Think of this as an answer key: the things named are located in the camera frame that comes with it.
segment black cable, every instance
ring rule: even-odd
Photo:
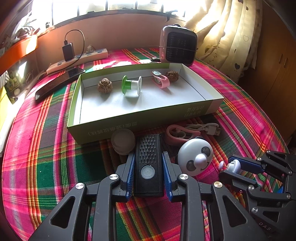
[[[80,31],[79,29],[72,29],[72,30],[68,31],[68,32],[66,33],[66,35],[65,35],[65,41],[67,41],[67,40],[66,40],[66,36],[67,36],[67,34],[68,34],[69,32],[72,32],[72,31],[78,31],[78,32],[80,32],[80,33],[82,34],[82,37],[83,37],[83,49],[82,49],[82,53],[81,53],[81,55],[80,55],[80,56],[78,57],[78,59],[76,59],[72,64],[69,64],[68,66],[66,66],[66,67],[64,67],[64,68],[62,68],[62,69],[60,69],[60,70],[56,70],[56,71],[54,71],[54,72],[52,72],[52,73],[50,73],[50,74],[48,74],[48,75],[52,75],[52,74],[54,74],[54,73],[57,73],[57,72],[60,72],[60,71],[62,71],[62,70],[64,70],[64,69],[69,68],[70,66],[74,65],[74,64],[75,64],[75,63],[81,58],[81,56],[83,55],[84,47],[85,47],[85,38],[84,38],[84,34],[83,34],[82,31]]]

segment tablecloth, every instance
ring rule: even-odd
[[[159,50],[132,49],[109,51],[109,57],[81,65],[88,71],[149,62]],[[188,119],[184,123],[218,123],[219,136],[202,136],[212,145],[214,159],[196,178],[205,183],[218,180],[218,164],[237,154],[255,158],[267,149],[288,152],[280,134],[254,100],[238,85],[211,66],[196,60],[190,67],[224,96],[214,114]],[[28,240],[46,215],[78,182],[99,182],[125,163],[109,139],[78,145],[67,131],[67,118],[75,83],[69,84],[41,103],[35,103],[36,89],[57,75],[45,77],[30,92],[13,123],[2,166],[3,204],[8,222]],[[167,126],[144,130],[136,135],[163,133]],[[162,143],[172,162],[178,149]],[[254,176],[264,191],[277,191],[279,182],[265,173]],[[242,196],[233,193],[242,203]],[[209,225],[204,205],[205,235]],[[181,204],[163,198],[134,198],[117,203],[118,240],[179,240]],[[89,240],[91,237],[90,220]]]

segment power adapter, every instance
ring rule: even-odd
[[[69,43],[68,41],[64,41],[64,46],[63,46],[63,54],[64,54],[64,59],[65,61],[69,61],[71,59],[74,59],[74,48],[73,48],[73,43]]]

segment pink silicone loop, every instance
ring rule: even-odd
[[[155,79],[158,79],[160,81],[160,84],[157,83],[155,81]],[[164,75],[153,75],[152,82],[155,83],[161,89],[170,86],[169,79],[166,76],[164,76]]]
[[[171,135],[171,131],[173,129],[176,129],[176,131],[182,131],[185,133],[190,133],[191,137],[189,139],[184,139],[184,138],[180,138],[180,137],[174,137]],[[165,132],[165,143],[167,143],[168,145],[171,146],[182,146],[185,142],[200,136],[200,131],[193,131],[193,130],[189,130],[185,127],[179,126],[179,125],[170,125]]]

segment panda nose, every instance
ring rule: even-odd
[[[194,160],[194,166],[198,168],[201,165],[205,164],[206,162],[207,162],[207,157],[205,156],[205,154],[198,154]]]

